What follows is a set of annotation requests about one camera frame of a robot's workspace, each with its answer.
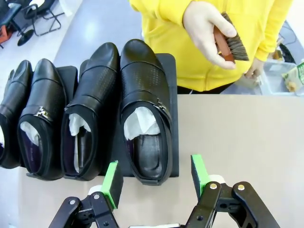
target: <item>bolt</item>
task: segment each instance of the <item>bolt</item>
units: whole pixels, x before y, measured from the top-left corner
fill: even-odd
[[[245,189],[245,186],[240,184],[238,187],[237,187],[238,190],[240,191],[243,191]]]
[[[216,184],[210,184],[211,189],[216,189],[218,186]]]

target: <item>table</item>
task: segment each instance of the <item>table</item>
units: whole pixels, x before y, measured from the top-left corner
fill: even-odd
[[[250,182],[282,228],[303,226],[301,98],[180,95],[178,105],[180,177],[159,187],[125,178],[119,209],[114,211],[122,228],[187,221],[197,202],[190,172],[190,155],[195,153],[202,155],[209,174],[222,175],[228,185]],[[0,227],[10,223],[46,228],[66,197],[83,199],[103,181],[41,181],[25,173],[21,168],[0,169]],[[236,224],[227,214],[218,214],[214,227]]]

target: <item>black pants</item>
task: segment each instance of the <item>black pants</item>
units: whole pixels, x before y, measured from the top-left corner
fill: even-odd
[[[221,92],[223,92],[225,89],[227,89],[231,85],[232,85],[232,83],[220,86],[220,87],[215,88],[215,89],[211,89],[209,91],[203,91],[203,92],[199,92],[199,91],[196,91],[196,90],[192,90],[192,89],[188,89],[188,88],[178,86],[177,87],[177,94],[220,94]]]

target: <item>black leather shoe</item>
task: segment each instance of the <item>black leather shoe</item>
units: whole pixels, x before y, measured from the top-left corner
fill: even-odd
[[[118,70],[119,53],[113,43],[100,46],[80,67],[79,85],[65,109],[61,130],[61,161],[67,178],[89,181],[106,164],[118,103]],[[69,127],[72,114],[87,123],[78,126],[79,132],[73,136]]]
[[[20,166],[20,149],[17,138],[17,124],[30,92],[33,72],[29,61],[23,60],[16,72],[11,71],[0,104],[0,126],[4,145],[0,145],[0,166],[12,169]]]
[[[18,141],[30,175],[56,180],[63,176],[60,165],[60,129],[67,95],[55,66],[38,62],[28,103],[18,123]]]
[[[151,48],[141,40],[130,40],[121,55],[123,100],[121,124],[138,107],[148,108],[160,129],[157,135],[139,135],[126,140],[133,173],[146,185],[161,185],[172,171],[169,86],[162,65]]]

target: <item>wooden brush handle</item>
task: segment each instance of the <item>wooden brush handle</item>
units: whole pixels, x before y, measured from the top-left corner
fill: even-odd
[[[214,26],[213,34],[214,34],[215,42],[218,45],[218,48],[219,48],[220,52],[222,53],[223,58],[226,61],[231,61],[231,62],[235,63],[233,55],[226,42],[226,38],[225,38],[224,34],[221,33],[221,31],[216,26]]]

